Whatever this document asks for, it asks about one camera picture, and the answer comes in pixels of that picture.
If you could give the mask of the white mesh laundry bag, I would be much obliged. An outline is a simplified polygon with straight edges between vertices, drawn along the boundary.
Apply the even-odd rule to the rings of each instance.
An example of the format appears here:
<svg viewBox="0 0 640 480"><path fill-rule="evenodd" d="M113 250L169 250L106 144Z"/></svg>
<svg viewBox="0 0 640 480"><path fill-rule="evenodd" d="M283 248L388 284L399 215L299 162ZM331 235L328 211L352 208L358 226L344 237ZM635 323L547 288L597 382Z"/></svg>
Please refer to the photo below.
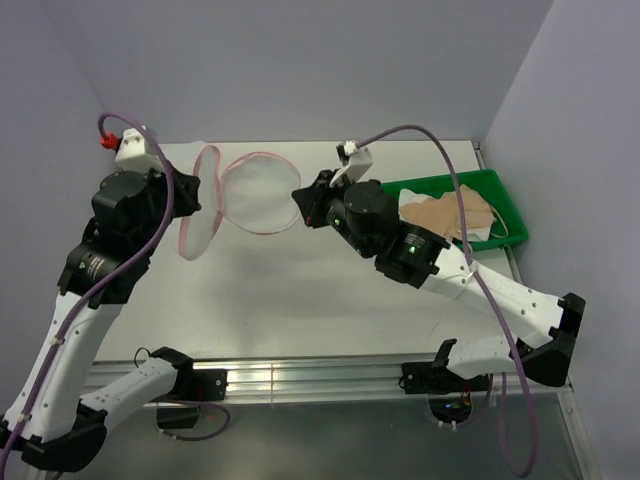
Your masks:
<svg viewBox="0 0 640 480"><path fill-rule="evenodd" d="M291 193L301 186L298 169L286 158L267 151L244 154L221 167L221 152L203 145L192 168L199 181L200 209L181 219L177 253L194 261L208 249L224 221L255 235L273 235L299 218Z"/></svg>

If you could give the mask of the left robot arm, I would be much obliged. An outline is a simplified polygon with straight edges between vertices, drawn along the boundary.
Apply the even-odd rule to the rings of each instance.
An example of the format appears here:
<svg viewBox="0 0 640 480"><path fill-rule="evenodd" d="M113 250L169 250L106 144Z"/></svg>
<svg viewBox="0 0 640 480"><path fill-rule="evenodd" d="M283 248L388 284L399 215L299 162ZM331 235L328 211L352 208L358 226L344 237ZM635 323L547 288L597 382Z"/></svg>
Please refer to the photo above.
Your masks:
<svg viewBox="0 0 640 480"><path fill-rule="evenodd" d="M47 338L20 395L1 418L1 458L76 473L108 434L146 403L183 399L195 386L191 357L168 347L91 394L83 391L97 351L170 222L200 208L200 181L172 170L116 172L91 200L93 216L68 255Z"/></svg>

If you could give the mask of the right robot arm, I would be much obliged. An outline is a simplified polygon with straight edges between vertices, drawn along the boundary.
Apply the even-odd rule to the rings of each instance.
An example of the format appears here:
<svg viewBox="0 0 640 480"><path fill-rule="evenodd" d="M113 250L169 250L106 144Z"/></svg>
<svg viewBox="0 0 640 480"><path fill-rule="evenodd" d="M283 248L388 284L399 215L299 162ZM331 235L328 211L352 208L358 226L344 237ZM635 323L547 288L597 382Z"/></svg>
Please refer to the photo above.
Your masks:
<svg viewBox="0 0 640 480"><path fill-rule="evenodd" d="M499 313L502 334L464 342L444 341L429 362L403 366L408 394L439 394L488 387L492 374L522 372L526 379L561 387L568 377L586 302L526 287L478 262L444 238L400 218L398 201L377 180L332 185L323 170L306 188L292 192L304 223L331 227L386 278Z"/></svg>

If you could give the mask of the green plastic bin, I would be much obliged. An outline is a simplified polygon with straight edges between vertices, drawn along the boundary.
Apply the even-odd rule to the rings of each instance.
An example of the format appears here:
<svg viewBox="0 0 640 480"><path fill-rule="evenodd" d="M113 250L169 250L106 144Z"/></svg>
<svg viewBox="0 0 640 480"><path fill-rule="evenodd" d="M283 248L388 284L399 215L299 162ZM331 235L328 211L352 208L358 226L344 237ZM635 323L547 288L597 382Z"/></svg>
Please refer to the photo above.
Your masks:
<svg viewBox="0 0 640 480"><path fill-rule="evenodd" d="M498 174L491 169L462 172L457 174L461 186L476 191L495 209L497 215L486 240L481 241L476 234L469 234L474 252L515 247L529 239L529 232L522 217L504 187ZM454 186L449 174L414 179L404 179L382 184L384 191L400 199L402 190L409 190L423 198L439 198L453 192Z"/></svg>

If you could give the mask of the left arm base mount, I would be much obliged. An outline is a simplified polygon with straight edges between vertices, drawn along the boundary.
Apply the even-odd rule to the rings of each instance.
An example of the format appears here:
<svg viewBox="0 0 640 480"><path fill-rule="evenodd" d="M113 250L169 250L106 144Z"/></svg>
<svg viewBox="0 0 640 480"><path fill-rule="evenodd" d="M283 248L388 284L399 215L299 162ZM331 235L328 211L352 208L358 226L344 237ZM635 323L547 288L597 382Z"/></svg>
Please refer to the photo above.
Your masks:
<svg viewBox="0 0 640 480"><path fill-rule="evenodd" d="M157 427L163 432L193 429L207 407L225 399L227 378L225 369L195 369L186 384L158 398Z"/></svg>

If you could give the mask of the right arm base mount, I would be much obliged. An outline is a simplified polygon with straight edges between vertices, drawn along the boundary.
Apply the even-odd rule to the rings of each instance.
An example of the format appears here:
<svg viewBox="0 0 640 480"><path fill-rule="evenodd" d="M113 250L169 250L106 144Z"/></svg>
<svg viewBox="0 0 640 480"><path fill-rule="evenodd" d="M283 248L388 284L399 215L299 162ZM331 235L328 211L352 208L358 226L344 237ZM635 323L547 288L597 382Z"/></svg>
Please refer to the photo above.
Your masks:
<svg viewBox="0 0 640 480"><path fill-rule="evenodd" d="M492 387L490 375L464 379L435 362L407 362L401 365L398 386L407 395L428 397L429 410L438 425L457 427L473 413L472 394L487 394Z"/></svg>

